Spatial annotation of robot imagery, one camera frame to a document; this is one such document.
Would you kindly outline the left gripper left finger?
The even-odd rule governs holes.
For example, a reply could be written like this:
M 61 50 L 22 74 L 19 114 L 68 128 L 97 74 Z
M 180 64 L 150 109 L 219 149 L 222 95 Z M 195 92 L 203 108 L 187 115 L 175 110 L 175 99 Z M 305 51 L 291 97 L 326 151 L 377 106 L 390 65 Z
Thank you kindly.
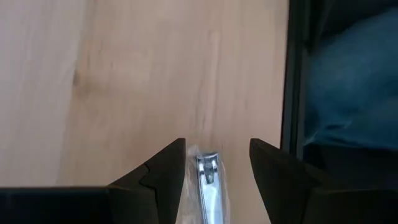
M 115 224 L 175 224 L 185 178 L 186 144 L 178 138 L 109 184 Z

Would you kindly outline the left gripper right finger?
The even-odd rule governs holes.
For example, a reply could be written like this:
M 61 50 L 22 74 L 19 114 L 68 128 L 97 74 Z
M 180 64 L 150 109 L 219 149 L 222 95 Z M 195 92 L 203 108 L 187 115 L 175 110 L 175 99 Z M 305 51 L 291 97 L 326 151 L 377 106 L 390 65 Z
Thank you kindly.
M 320 182 L 296 157 L 261 139 L 250 140 L 249 157 L 271 224 L 302 224 L 310 192 Z

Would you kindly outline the person's leg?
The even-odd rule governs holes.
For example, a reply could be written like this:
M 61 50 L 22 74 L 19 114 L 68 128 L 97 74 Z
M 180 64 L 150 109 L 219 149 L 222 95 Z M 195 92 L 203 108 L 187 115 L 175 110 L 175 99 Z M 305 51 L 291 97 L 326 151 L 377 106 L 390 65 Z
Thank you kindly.
M 324 40 L 310 58 L 305 144 L 398 151 L 398 7 Z

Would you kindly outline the black table frame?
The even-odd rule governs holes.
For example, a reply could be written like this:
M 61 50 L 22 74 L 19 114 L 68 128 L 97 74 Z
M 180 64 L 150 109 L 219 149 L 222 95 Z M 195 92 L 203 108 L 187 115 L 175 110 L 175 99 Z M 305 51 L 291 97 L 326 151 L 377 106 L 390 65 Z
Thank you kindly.
M 280 148 L 303 157 L 304 78 L 311 0 L 289 0 Z

